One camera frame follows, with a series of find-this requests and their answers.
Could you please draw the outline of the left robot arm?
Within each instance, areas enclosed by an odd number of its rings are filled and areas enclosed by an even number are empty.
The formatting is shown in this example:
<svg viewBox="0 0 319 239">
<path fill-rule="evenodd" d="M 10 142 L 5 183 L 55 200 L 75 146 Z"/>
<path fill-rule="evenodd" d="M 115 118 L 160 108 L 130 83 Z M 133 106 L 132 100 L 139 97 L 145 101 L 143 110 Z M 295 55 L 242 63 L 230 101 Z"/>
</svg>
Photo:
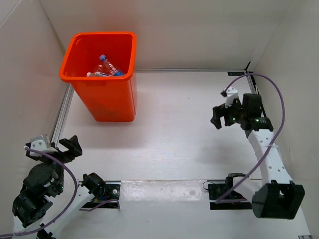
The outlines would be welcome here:
<svg viewBox="0 0 319 239">
<path fill-rule="evenodd" d="M 105 182 L 96 173 L 84 174 L 83 180 L 78 181 L 66 166 L 82 155 L 78 137 L 63 138 L 59 144 L 66 151 L 61 151 L 46 135 L 41 135 L 24 146 L 26 157 L 39 161 L 39 164 L 23 180 L 22 189 L 12 204 L 13 232 L 1 235 L 2 239 L 55 239 L 86 203 L 104 196 Z M 65 208 L 45 223 L 45 214 L 53 205 L 50 198 L 64 191 L 65 172 L 71 176 L 74 192 Z"/>
</svg>

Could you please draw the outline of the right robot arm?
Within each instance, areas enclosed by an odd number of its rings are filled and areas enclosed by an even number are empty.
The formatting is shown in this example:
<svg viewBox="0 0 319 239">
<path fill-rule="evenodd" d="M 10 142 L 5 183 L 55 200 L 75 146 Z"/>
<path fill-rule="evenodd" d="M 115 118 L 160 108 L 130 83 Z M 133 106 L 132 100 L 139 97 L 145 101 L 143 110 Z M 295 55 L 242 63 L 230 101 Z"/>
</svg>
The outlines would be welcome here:
<svg viewBox="0 0 319 239">
<path fill-rule="evenodd" d="M 226 101 L 213 108 L 211 123 L 221 128 L 239 124 L 253 147 L 257 168 L 261 171 L 262 184 L 250 179 L 250 174 L 229 174 L 225 180 L 224 193 L 215 199 L 217 204 L 249 201 L 257 218 L 295 218 L 305 196 L 302 185 L 295 184 L 286 171 L 276 144 L 274 128 L 269 118 L 262 116 L 262 98 L 258 94 L 244 94 L 239 100 L 238 92 L 222 92 Z"/>
</svg>

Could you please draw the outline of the clear bottle white cap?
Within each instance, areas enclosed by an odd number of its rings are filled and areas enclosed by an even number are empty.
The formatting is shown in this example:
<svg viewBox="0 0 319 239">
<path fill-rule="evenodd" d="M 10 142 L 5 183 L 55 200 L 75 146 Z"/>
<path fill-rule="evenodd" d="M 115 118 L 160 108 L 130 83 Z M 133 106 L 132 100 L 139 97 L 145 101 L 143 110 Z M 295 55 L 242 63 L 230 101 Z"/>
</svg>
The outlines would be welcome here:
<svg viewBox="0 0 319 239">
<path fill-rule="evenodd" d="M 102 73 L 107 73 L 106 72 L 106 68 L 105 68 L 105 65 L 103 63 L 98 63 L 94 69 L 93 69 L 93 72 L 102 72 Z"/>
</svg>

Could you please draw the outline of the clear bottle white label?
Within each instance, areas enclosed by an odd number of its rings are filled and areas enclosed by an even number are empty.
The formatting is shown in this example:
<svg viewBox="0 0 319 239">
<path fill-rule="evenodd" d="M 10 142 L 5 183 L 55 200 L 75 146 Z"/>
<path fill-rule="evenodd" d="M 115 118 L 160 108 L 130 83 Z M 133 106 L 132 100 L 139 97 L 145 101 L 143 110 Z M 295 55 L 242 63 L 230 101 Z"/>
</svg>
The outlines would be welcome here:
<svg viewBox="0 0 319 239">
<path fill-rule="evenodd" d="M 108 77 L 109 75 L 103 72 L 88 72 L 86 74 L 87 77 Z"/>
</svg>

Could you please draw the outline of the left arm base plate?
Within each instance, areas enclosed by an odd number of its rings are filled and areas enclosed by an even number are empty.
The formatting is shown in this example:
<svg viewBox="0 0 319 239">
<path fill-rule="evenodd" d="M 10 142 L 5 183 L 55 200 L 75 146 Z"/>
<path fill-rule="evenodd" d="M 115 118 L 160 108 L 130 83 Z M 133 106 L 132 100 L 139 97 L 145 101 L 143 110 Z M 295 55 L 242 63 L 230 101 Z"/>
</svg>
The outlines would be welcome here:
<svg viewBox="0 0 319 239">
<path fill-rule="evenodd" d="M 105 181 L 104 189 L 98 197 L 88 201 L 81 211 L 89 211 L 96 206 L 98 209 L 119 209 L 116 200 L 120 199 L 121 181 Z"/>
</svg>

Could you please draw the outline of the blue label water bottle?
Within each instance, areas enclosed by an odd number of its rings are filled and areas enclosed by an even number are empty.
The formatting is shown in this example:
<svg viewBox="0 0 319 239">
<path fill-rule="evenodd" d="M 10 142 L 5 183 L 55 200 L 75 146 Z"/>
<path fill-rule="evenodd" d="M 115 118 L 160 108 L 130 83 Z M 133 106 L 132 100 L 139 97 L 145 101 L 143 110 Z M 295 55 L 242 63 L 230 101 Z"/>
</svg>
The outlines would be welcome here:
<svg viewBox="0 0 319 239">
<path fill-rule="evenodd" d="M 109 75 L 111 76 L 125 75 L 119 68 L 115 67 L 104 54 L 100 55 L 99 60 L 102 62 L 103 66 L 106 68 L 107 73 Z"/>
</svg>

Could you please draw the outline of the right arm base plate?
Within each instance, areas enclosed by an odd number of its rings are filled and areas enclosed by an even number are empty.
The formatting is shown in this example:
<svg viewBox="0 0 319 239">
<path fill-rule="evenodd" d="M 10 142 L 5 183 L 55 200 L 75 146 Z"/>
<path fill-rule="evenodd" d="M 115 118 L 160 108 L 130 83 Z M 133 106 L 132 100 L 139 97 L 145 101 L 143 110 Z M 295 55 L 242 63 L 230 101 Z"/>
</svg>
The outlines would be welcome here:
<svg viewBox="0 0 319 239">
<path fill-rule="evenodd" d="M 252 209 L 251 203 L 244 200 L 244 197 L 235 191 L 231 192 L 223 199 L 225 202 L 217 204 L 217 198 L 227 191 L 225 183 L 205 181 L 203 183 L 203 188 L 208 192 L 211 211 Z"/>
</svg>

